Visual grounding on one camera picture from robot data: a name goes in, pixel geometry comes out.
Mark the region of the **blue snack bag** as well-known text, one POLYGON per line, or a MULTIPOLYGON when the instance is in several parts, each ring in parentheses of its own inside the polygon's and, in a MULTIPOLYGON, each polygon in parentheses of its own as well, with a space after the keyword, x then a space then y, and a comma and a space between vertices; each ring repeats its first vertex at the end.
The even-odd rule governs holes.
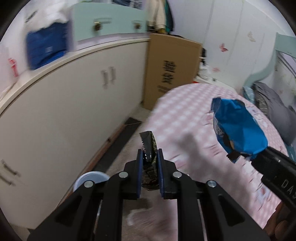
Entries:
POLYGON ((259 124, 238 99, 212 99, 213 128, 227 158, 236 163, 243 156, 254 159, 268 147, 268 140, 259 124))

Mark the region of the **dark printed snack wrapper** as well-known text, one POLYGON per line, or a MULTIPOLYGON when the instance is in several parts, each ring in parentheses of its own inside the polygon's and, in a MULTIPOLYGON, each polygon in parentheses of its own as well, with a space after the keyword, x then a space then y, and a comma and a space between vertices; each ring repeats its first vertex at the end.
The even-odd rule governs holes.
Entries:
POLYGON ((157 143, 152 131, 141 132, 143 151, 142 187, 148 191, 159 189, 157 172, 157 143))

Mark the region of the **light blue trash bin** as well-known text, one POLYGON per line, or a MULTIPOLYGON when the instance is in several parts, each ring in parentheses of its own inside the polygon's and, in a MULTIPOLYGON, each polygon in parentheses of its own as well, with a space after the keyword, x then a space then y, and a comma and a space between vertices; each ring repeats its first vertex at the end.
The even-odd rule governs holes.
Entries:
POLYGON ((75 192, 86 181, 93 181, 94 183, 100 183, 109 180, 109 176, 106 173, 100 171, 90 171, 81 175, 74 183, 73 192, 75 192))

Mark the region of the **grey pillow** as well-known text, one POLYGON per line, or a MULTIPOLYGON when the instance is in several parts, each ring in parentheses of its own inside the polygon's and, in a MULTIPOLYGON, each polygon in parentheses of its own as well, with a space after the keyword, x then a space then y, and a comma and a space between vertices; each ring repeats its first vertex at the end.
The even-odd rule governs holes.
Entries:
POLYGON ((290 146, 295 140, 295 112, 287 108, 279 95, 265 83, 257 81, 251 88, 255 105, 271 121, 282 140, 290 146))

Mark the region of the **long white cabinet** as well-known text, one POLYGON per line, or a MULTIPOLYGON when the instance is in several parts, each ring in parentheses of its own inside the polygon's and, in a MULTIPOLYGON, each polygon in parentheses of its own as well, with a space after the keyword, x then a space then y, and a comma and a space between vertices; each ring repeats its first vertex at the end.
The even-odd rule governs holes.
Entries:
POLYGON ((34 229, 142 100, 146 39, 76 52, 31 72, 1 104, 1 210, 34 229))

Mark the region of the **pink checkered bed sheet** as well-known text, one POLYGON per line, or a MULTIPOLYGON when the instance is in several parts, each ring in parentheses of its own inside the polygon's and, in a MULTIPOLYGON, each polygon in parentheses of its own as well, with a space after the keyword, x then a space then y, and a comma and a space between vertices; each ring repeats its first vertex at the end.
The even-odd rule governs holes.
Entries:
MULTIPOLYGON (((280 134, 254 104, 230 90, 209 84, 188 84, 169 91, 157 101, 139 132, 152 131, 164 158, 192 179, 217 181, 268 235, 279 240, 288 226, 285 218, 279 221, 283 205, 262 184, 262 175, 249 161, 240 157, 233 164, 226 157, 210 113, 215 97, 243 101, 264 131, 269 146, 288 156, 280 134)), ((126 219, 128 226, 149 240, 177 240, 177 201, 163 200, 159 191, 142 191, 151 207, 132 210, 126 219)))

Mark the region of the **mint green headboard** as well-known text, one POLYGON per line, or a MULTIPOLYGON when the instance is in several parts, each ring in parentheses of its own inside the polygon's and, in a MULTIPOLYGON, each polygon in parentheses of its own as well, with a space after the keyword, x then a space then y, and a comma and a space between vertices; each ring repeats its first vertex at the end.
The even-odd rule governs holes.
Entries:
POLYGON ((279 54, 285 54, 295 59, 295 37, 276 32, 267 44, 268 49, 264 47, 266 41, 266 34, 263 34, 250 75, 241 88, 241 95, 244 93, 244 87, 251 87, 254 82, 264 80, 273 73, 279 54))

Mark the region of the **brown cardboard box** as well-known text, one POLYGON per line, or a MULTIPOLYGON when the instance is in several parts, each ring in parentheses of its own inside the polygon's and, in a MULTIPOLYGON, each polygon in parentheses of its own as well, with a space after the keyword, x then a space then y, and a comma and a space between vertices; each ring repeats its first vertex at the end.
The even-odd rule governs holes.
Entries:
POLYGON ((193 83, 199 72, 202 44, 171 35, 151 34, 145 70, 144 100, 153 109, 171 89, 193 83))

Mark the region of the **white plastic bag red print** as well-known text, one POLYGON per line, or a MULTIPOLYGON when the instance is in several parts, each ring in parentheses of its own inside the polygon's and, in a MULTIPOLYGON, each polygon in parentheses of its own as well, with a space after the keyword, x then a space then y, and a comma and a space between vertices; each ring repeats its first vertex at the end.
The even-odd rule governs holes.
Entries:
POLYGON ((1 96, 15 85, 18 77, 15 59, 9 57, 8 48, 1 44, 1 96))

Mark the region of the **mint green drawer chest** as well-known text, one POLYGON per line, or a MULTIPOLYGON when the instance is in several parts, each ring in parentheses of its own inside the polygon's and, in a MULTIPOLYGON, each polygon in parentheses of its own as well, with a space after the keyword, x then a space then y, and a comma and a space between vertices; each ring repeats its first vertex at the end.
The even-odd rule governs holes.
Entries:
POLYGON ((147 32, 147 13, 106 3, 77 3, 71 10, 73 40, 147 32))

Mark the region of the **hanging beige and green clothes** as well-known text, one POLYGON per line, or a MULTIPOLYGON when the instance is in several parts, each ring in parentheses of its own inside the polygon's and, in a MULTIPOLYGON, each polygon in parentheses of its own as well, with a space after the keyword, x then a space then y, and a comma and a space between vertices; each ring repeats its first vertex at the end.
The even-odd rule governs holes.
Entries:
POLYGON ((174 19, 169 1, 147 1, 147 30, 152 33, 168 34, 174 30, 174 19))

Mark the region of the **white bag on blue box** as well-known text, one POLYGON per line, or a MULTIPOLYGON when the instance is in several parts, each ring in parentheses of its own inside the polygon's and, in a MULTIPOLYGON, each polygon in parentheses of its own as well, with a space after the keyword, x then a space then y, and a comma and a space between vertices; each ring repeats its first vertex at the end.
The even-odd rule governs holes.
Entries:
POLYGON ((54 23, 67 23, 68 1, 29 1, 25 5, 25 27, 28 32, 36 32, 54 23))

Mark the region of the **pink butterfly wall sticker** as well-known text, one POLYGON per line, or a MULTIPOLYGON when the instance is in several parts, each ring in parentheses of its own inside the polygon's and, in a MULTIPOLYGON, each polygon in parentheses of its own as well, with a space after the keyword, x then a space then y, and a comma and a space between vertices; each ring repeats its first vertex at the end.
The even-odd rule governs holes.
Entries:
POLYGON ((221 50, 221 52, 227 52, 228 49, 225 47, 225 44, 222 43, 220 46, 219 46, 219 49, 221 50))

